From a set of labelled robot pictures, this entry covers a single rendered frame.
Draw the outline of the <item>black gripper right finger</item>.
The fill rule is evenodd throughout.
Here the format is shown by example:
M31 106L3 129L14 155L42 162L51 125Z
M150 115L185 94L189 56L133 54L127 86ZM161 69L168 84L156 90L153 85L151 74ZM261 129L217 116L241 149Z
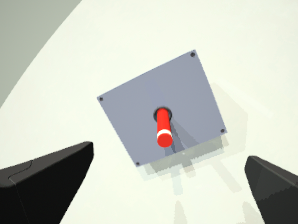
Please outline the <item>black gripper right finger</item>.
M298 224L297 175L257 156L247 156L243 171L265 224Z

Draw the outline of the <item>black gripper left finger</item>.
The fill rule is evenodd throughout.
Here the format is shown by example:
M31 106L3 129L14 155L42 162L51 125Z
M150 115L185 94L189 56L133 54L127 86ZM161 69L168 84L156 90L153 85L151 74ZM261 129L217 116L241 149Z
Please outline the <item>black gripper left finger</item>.
M0 169L0 224L60 224L94 157L92 141Z

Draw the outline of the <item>red peg with white band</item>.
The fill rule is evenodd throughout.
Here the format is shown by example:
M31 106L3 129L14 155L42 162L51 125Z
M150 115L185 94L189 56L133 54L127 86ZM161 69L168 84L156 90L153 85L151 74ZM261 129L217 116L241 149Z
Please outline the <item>red peg with white band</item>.
M169 111L161 108L157 111L157 141L162 148L173 144L172 128L170 128Z

